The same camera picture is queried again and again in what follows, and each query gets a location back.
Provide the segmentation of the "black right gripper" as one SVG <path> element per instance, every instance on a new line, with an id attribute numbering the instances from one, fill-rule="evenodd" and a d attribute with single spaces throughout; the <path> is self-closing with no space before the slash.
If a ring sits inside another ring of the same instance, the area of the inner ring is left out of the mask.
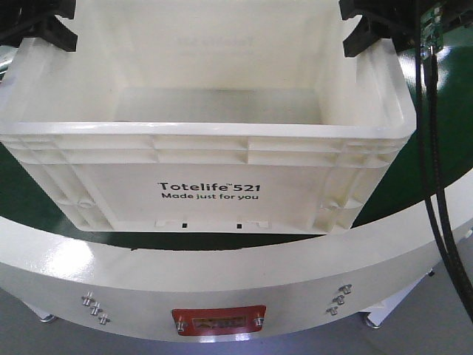
<path id="1" fill-rule="evenodd" d="M 339 0 L 341 19 L 346 21 L 363 16 L 355 29 L 343 41 L 344 56 L 355 58 L 379 39 L 390 39 L 396 52 L 413 49 L 415 46 L 416 22 L 432 11 L 443 12 L 443 1 L 372 1 Z"/>

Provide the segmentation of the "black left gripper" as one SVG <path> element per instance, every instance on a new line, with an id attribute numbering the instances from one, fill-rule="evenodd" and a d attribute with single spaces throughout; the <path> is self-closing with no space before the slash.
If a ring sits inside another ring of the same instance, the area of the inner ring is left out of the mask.
<path id="1" fill-rule="evenodd" d="M 50 11 L 75 18 L 76 0 L 1 1 L 1 45 L 18 47 L 24 38 L 41 38 L 66 52 L 75 52 L 78 36 Z"/>

